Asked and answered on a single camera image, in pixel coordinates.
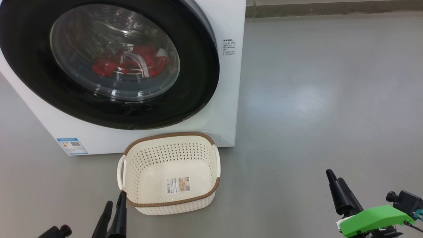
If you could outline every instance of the brown basket rim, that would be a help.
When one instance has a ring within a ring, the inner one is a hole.
[[[124,151],[124,156],[126,156],[129,152],[129,150],[134,147],[134,145],[143,142],[143,141],[150,141],[150,140],[155,140],[155,139],[161,139],[161,138],[167,138],[167,137],[176,137],[176,136],[201,136],[206,138],[210,144],[214,145],[214,141],[206,134],[200,133],[200,132],[177,132],[177,133],[168,133],[168,134],[161,134],[161,135],[156,135],[156,136],[149,136],[149,137],[145,137],[145,138],[141,138],[138,139],[134,142],[132,142]],[[201,195],[201,196],[196,196],[193,198],[188,198],[188,199],[183,199],[183,200],[179,200],[179,201],[172,201],[172,202],[159,202],[159,203],[135,203],[131,200],[129,200],[128,198],[126,199],[126,202],[136,208],[151,208],[151,207],[164,207],[164,206],[171,206],[171,205],[178,205],[178,204],[183,204],[183,203],[187,203],[187,202],[194,202],[194,201],[198,201],[201,199],[205,199],[208,196],[212,195],[217,187],[219,186],[219,182],[220,182],[220,177],[216,178],[216,183],[214,184],[213,188],[206,194]]]
[[[200,133],[200,132],[176,132],[176,133],[161,134],[161,135],[149,136],[149,137],[138,139],[138,140],[132,142],[131,144],[129,144],[129,146],[124,151],[124,155],[126,156],[129,152],[129,150],[132,147],[134,147],[134,145],[136,145],[140,142],[151,141],[151,140],[155,140],[155,139],[162,139],[162,138],[167,138],[167,137],[177,137],[177,136],[201,136],[201,137],[206,138],[212,145],[214,145],[214,141],[206,134],[203,134],[203,133]]]

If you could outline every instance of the basket label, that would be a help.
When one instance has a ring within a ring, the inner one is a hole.
[[[189,177],[166,179],[166,194],[176,194],[188,191],[191,191]]]
[[[88,154],[77,138],[58,138],[57,141],[68,155]]]

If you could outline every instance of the label sticker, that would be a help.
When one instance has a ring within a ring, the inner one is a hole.
[[[77,138],[60,138],[57,141],[62,145],[68,155],[88,154]]]
[[[189,177],[166,179],[166,194],[177,194],[188,191],[191,191]]]
[[[235,45],[232,39],[223,40],[223,55],[235,55]]]
[[[344,219],[341,219],[341,220],[337,221],[337,222],[336,222],[336,225],[338,226],[338,230],[341,230],[341,227],[339,227],[339,226],[340,226],[340,224],[341,224],[343,221],[348,220],[348,219],[350,219],[350,218],[351,218],[351,217],[353,217],[353,216],[355,216],[355,215],[352,215],[352,216],[349,216],[349,217],[346,217],[346,218],[344,218]]]

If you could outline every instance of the washing machine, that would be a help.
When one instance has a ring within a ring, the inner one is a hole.
[[[235,145],[245,0],[2,0],[0,71],[68,155]]]

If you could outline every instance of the white plastic basket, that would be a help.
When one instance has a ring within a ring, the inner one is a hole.
[[[117,177],[128,204],[143,214],[189,212],[212,202],[220,181],[219,152],[202,133],[151,136],[128,146]]]

